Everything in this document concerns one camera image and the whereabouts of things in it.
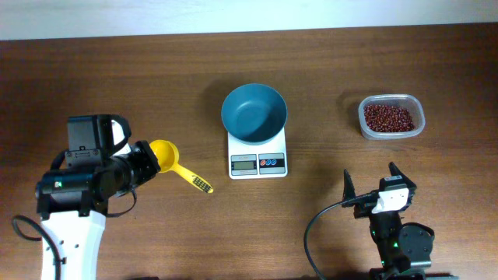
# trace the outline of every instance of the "yellow utensil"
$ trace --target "yellow utensil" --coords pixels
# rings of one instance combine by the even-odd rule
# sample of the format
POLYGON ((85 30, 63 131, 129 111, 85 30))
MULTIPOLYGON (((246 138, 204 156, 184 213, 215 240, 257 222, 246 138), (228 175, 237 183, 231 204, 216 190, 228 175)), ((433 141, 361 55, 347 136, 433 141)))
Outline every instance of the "yellow utensil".
POLYGON ((194 185, 199 190, 204 191, 208 194, 212 193, 213 189, 208 181, 202 179, 202 177, 200 177, 196 173, 193 173, 192 171, 178 164, 180 153, 173 143, 165 140, 155 140, 154 142, 150 143, 150 148, 156 155, 157 162, 161 167, 160 173, 165 173, 172 170, 178 173, 178 175, 180 175, 188 183, 194 185))

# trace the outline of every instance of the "kitchen scale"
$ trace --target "kitchen scale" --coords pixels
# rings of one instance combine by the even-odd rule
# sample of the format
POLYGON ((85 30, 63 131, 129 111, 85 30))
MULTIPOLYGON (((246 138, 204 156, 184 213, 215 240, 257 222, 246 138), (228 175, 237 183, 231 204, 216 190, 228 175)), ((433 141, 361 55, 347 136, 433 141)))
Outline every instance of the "kitchen scale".
POLYGON ((244 144, 228 133, 228 174, 234 180, 285 177, 286 133, 260 145, 244 144))

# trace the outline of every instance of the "red beans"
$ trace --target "red beans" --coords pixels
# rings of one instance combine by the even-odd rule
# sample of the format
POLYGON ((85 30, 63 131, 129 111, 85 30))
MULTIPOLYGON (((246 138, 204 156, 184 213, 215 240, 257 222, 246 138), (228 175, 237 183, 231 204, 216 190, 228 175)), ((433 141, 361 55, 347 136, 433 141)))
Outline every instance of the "red beans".
POLYGON ((363 112, 366 125, 375 132, 406 132, 415 129, 412 116, 402 107, 368 105, 363 112))

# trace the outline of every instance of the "wooden table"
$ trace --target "wooden table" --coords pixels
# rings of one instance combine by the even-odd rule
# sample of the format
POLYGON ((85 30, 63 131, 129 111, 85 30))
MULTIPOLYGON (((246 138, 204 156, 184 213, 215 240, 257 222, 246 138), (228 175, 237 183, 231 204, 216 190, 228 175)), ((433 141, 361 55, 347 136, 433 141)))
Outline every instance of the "wooden table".
MULTIPOLYGON (((40 277, 40 244, 9 220, 38 218, 34 186, 68 145, 67 118, 102 113, 126 117, 133 142, 176 143, 215 192, 174 173, 141 186, 135 209, 107 220, 98 279, 314 275, 306 224, 342 198, 343 169, 362 194, 390 161, 419 187, 403 221, 436 231, 429 271, 496 278, 497 93, 496 24, 0 42, 0 278, 40 277), (286 178, 228 177, 220 109, 249 82, 275 87, 289 107, 286 178), (423 133, 363 138, 358 104, 379 93, 416 96, 423 133)), ((111 199, 110 210, 131 202, 111 199)), ((318 267, 330 276, 380 267, 368 225, 351 208, 325 215, 310 234, 318 267)))

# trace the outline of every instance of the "white wall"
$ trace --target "white wall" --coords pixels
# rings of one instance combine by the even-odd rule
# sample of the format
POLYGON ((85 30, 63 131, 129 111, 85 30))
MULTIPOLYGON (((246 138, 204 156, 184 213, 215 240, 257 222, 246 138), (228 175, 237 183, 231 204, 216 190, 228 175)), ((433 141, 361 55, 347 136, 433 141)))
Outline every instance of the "white wall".
POLYGON ((498 21, 498 0, 0 0, 0 40, 498 21))

